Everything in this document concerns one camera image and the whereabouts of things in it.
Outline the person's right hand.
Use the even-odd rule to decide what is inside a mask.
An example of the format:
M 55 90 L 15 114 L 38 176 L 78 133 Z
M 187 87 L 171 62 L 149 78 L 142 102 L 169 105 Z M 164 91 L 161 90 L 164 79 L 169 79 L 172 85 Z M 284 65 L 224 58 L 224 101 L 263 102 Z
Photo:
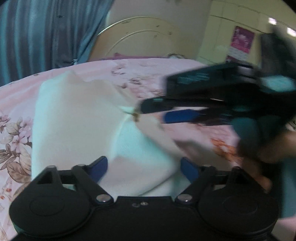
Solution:
M 259 150 L 257 156 L 249 153 L 246 142 L 240 140 L 238 154 L 242 158 L 241 167 L 266 191 L 269 192 L 273 182 L 264 176 L 267 169 L 263 163 L 274 165 L 282 162 L 284 165 L 295 162 L 295 131 L 286 130 L 280 133 L 269 144 Z

